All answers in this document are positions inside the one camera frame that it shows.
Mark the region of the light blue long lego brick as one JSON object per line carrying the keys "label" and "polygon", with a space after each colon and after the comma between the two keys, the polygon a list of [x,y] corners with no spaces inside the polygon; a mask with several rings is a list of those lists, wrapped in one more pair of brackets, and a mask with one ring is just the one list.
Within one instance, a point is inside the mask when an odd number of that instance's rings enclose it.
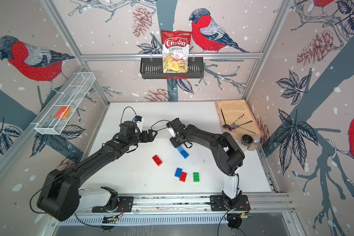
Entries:
{"label": "light blue long lego brick", "polygon": [[189,157],[189,154],[188,154],[185,150],[181,150],[181,151],[180,151],[180,154],[182,155],[182,157],[183,157],[184,159],[187,159],[187,158]]}

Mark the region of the red lego brick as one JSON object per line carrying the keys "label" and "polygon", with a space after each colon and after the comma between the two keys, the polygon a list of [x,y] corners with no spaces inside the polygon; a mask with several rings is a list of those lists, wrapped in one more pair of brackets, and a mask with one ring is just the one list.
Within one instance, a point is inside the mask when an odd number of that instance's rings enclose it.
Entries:
{"label": "red lego brick", "polygon": [[187,177],[187,173],[186,172],[181,172],[179,181],[184,183],[186,181],[186,177]]}
{"label": "red lego brick", "polygon": [[162,162],[162,160],[157,156],[157,155],[155,155],[153,158],[152,158],[152,160],[155,162],[155,164],[157,165],[157,166],[160,166],[163,162]]}

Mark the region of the blue small lego brick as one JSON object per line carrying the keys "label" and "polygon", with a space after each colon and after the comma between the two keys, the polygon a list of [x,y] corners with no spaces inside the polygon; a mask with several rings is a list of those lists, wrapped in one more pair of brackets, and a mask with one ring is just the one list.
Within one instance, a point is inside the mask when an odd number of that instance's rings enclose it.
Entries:
{"label": "blue small lego brick", "polygon": [[183,170],[181,168],[177,168],[175,172],[175,177],[180,178],[182,175]]}

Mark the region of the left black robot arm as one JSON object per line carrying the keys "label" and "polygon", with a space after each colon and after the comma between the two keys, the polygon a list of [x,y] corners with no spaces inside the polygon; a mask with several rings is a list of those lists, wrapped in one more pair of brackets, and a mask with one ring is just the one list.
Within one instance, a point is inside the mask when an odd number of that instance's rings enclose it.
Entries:
{"label": "left black robot arm", "polygon": [[88,195],[79,191],[81,185],[107,164],[138,147],[139,143],[153,142],[157,131],[141,131],[136,122],[125,121],[120,131],[102,147],[65,170],[54,169],[45,179],[36,206],[59,221],[70,218],[76,211],[88,207]]}

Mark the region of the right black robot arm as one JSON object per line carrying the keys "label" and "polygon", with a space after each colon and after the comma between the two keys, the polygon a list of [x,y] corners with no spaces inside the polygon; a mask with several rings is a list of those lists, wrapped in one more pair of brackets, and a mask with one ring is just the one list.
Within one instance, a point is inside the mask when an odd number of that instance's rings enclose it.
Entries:
{"label": "right black robot arm", "polygon": [[172,135],[173,147],[191,148],[199,144],[210,149],[216,166],[224,174],[223,202],[228,209],[234,208],[242,197],[239,172],[245,155],[231,134],[210,133],[191,124],[184,125],[178,118],[168,122],[166,127]]}

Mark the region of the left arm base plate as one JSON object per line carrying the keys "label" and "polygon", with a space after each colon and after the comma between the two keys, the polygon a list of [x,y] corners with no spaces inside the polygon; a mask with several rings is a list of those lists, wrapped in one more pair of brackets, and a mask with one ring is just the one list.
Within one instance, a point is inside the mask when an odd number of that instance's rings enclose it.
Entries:
{"label": "left arm base plate", "polygon": [[105,206],[96,206],[92,208],[92,213],[128,213],[132,211],[134,197],[119,196],[117,200],[109,201]]}

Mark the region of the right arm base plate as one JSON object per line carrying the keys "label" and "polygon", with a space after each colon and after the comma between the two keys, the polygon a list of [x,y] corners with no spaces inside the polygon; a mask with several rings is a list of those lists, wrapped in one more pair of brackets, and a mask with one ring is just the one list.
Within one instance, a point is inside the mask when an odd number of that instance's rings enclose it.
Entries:
{"label": "right arm base plate", "polygon": [[249,199],[246,195],[239,195],[230,199],[226,195],[210,195],[209,204],[212,211],[250,211]]}

